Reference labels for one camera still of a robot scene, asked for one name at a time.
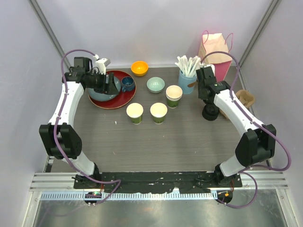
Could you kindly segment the stack of black lids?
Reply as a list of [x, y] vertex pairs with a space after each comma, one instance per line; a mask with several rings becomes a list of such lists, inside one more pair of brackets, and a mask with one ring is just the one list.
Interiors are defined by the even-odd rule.
[[214, 121], [219, 115], [219, 108], [214, 104], [206, 104], [202, 110], [202, 116], [208, 121]]

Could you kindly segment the green paper cup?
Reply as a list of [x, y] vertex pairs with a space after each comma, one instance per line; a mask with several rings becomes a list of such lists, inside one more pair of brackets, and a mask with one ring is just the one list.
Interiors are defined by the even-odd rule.
[[155, 124], [162, 124], [168, 112], [167, 106], [163, 103], [154, 103], [150, 107], [150, 113]]
[[139, 103], [132, 103], [128, 105], [126, 114], [133, 124], [140, 124], [143, 120], [143, 106]]

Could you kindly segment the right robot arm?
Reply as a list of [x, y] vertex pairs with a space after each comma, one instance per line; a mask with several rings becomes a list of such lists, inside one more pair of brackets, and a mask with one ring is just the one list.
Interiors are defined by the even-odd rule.
[[220, 187], [228, 185], [241, 170], [263, 162], [275, 154], [276, 129], [272, 124], [264, 125], [239, 101], [227, 82], [218, 82], [210, 65], [196, 70], [198, 97], [205, 106], [202, 116], [208, 121], [217, 119], [223, 111], [240, 135], [235, 154], [218, 164], [214, 169], [214, 182]]

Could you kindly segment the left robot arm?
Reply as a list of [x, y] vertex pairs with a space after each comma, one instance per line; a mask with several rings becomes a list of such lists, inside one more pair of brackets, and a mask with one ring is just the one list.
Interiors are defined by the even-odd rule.
[[114, 74], [106, 73], [108, 58], [94, 56], [97, 71], [92, 69], [92, 60], [75, 58], [75, 66], [62, 73], [62, 91], [56, 110], [48, 124], [41, 125], [39, 134], [49, 156], [68, 163], [91, 189], [101, 183], [98, 167], [82, 150], [82, 140], [73, 128], [75, 113], [85, 89], [93, 88], [107, 95], [116, 95], [118, 90]]

